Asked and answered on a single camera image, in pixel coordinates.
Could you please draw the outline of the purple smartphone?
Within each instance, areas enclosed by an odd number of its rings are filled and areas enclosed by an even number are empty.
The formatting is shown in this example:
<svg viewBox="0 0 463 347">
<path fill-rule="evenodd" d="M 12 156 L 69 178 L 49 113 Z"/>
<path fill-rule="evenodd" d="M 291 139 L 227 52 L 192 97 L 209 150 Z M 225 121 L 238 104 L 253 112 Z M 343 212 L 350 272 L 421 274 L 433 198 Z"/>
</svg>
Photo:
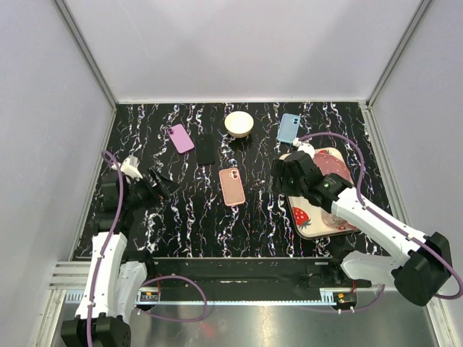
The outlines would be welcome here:
<svg viewBox="0 0 463 347">
<path fill-rule="evenodd" d="M 167 133 L 179 154 L 187 153 L 195 147 L 182 124 L 169 127 Z"/>
</svg>

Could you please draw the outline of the black smartphone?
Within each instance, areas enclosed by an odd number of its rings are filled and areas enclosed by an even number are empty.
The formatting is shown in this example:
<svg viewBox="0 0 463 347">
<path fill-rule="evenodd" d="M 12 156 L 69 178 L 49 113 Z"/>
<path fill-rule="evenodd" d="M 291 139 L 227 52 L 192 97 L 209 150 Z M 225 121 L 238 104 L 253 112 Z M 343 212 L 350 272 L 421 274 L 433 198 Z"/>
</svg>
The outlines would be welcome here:
<svg viewBox="0 0 463 347">
<path fill-rule="evenodd" d="M 211 134 L 201 134 L 195 140 L 195 152 L 199 166 L 215 163 L 213 137 Z"/>
</svg>

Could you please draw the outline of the pink cased phone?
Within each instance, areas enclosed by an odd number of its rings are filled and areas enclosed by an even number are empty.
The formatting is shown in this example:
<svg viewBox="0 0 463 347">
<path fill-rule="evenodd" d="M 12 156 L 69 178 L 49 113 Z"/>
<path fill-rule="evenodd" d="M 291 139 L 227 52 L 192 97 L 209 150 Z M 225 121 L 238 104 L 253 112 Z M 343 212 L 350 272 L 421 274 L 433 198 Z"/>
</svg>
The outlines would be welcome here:
<svg viewBox="0 0 463 347">
<path fill-rule="evenodd" d="M 225 205 L 231 207 L 243 204 L 245 192 L 238 168 L 223 169 L 218 174 Z"/>
</svg>

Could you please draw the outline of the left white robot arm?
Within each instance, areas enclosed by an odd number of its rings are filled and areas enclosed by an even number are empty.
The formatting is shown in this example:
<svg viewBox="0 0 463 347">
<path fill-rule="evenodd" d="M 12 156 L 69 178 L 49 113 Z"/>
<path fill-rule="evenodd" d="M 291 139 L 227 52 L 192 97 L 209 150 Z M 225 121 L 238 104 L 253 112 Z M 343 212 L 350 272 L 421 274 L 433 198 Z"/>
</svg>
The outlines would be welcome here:
<svg viewBox="0 0 463 347">
<path fill-rule="evenodd" d="M 129 316 L 137 292 L 156 279 L 145 255 L 126 250 L 134 214 L 168 202 L 179 187 L 154 168 L 141 174 L 128 166 L 103 176 L 88 279 L 74 318 L 61 325 L 64 345 L 130 345 Z"/>
</svg>

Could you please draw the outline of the light blue phone case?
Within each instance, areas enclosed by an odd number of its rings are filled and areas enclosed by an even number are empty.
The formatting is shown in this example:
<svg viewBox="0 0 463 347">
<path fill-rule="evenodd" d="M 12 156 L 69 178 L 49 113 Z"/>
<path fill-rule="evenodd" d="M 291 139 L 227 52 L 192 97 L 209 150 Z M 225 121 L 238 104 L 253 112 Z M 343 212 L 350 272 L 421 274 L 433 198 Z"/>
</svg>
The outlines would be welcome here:
<svg viewBox="0 0 463 347">
<path fill-rule="evenodd" d="M 279 130 L 276 139 L 279 142 L 286 144 L 292 144 L 294 139 L 297 137 L 298 129 L 300 125 L 300 116 L 285 113 L 279 125 Z"/>
</svg>

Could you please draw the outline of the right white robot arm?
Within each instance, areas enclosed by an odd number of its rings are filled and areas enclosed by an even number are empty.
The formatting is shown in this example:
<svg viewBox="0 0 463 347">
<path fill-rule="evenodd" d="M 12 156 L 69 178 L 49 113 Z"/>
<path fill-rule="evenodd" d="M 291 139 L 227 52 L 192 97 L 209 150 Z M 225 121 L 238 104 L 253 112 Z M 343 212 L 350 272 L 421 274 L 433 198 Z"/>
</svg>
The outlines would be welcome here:
<svg viewBox="0 0 463 347">
<path fill-rule="evenodd" d="M 451 277 L 451 249 L 444 235 L 426 235 L 401 223 L 367 202 L 342 176 L 323 174 L 307 153 L 298 151 L 275 159 L 271 176 L 273 190 L 305 198 L 358 228 L 388 252 L 387 257 L 349 253 L 328 269 L 335 286 L 352 280 L 392 284 L 405 299 L 424 307 Z"/>
</svg>

